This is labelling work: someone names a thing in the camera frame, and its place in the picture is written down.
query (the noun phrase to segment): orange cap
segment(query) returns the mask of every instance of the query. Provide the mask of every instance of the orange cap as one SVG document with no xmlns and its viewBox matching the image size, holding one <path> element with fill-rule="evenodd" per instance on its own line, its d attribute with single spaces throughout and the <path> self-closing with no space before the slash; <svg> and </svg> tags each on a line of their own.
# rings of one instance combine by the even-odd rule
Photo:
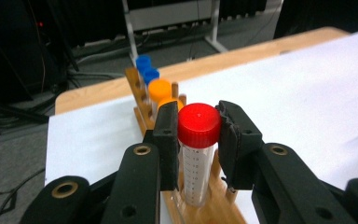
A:
<svg viewBox="0 0 358 224">
<path fill-rule="evenodd" d="M 162 106 L 162 105 L 165 105 L 169 102 L 173 102 L 173 101 L 176 101 L 177 102 L 177 105 L 178 105 L 178 112 L 183 108 L 183 103 L 182 101 L 180 101 L 178 98 L 173 98 L 173 97 L 167 97 L 167 98 L 164 98 L 162 100 L 160 100 L 158 102 L 158 109 Z"/>
<path fill-rule="evenodd" d="M 172 86 L 165 79 L 155 79 L 149 83 L 148 91 L 150 99 L 158 103 L 164 98 L 171 97 Z"/>
</svg>

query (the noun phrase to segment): white tabletop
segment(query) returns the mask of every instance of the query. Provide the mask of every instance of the white tabletop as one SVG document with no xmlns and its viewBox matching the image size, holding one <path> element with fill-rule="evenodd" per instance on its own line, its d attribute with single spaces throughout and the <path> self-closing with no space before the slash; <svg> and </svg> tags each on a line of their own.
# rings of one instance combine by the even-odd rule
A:
<svg viewBox="0 0 358 224">
<path fill-rule="evenodd" d="M 358 177 L 358 33 L 179 87 L 188 103 L 240 105 L 266 143 L 291 147 L 320 179 L 344 189 Z M 45 184 L 64 175 L 92 184 L 116 171 L 125 149 L 142 142 L 134 106 L 128 96 L 50 118 Z M 257 223 L 250 192 L 236 203 Z"/>
</svg>

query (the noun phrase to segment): metal frame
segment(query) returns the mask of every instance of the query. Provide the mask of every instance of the metal frame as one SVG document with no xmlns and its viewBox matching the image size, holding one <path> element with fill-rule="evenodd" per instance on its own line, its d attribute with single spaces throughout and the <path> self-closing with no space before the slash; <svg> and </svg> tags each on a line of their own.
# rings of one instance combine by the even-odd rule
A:
<svg viewBox="0 0 358 224">
<path fill-rule="evenodd" d="M 134 31 L 153 29 L 170 24 L 187 21 L 204 20 L 211 18 L 212 31 L 205 36 L 205 40 L 218 52 L 226 52 L 227 49 L 217 41 L 217 28 L 219 22 L 220 0 L 199 0 L 158 7 L 147 7 L 129 10 L 127 0 L 122 0 L 124 19 L 126 21 L 128 37 L 130 40 L 130 57 L 135 64 L 138 57 Z"/>
</svg>

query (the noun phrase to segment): red tube cap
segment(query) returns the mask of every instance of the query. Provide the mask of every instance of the red tube cap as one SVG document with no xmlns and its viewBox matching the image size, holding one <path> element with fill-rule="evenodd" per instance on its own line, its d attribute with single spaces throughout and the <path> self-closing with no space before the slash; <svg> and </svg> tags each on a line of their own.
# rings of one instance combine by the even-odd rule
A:
<svg viewBox="0 0 358 224">
<path fill-rule="evenodd" d="M 186 105 L 178 115 L 178 138 L 186 146 L 206 148 L 219 140 L 221 118 L 210 105 Z"/>
</svg>

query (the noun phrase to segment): test tube rack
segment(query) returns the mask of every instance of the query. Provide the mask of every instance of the test tube rack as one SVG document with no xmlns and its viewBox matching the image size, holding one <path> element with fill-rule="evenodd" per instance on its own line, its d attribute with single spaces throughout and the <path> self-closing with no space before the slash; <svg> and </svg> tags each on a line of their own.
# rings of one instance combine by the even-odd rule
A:
<svg viewBox="0 0 358 224">
<path fill-rule="evenodd" d="M 145 135 L 146 130 L 154 129 L 155 123 L 151 119 L 152 108 L 145 101 L 145 90 L 140 88 L 138 70 L 134 67 L 127 68 L 125 75 L 137 104 L 133 111 L 140 130 Z M 186 96 L 179 95 L 178 92 L 177 83 L 173 83 L 172 96 L 179 98 L 183 105 L 186 105 Z M 238 192 L 227 188 L 226 183 L 220 178 L 220 171 L 221 167 L 216 150 L 213 156 L 207 199 L 202 207 L 194 207 L 185 202 L 183 173 L 179 173 L 179 190 L 162 191 L 172 223 L 246 223 L 235 204 Z"/>
</svg>

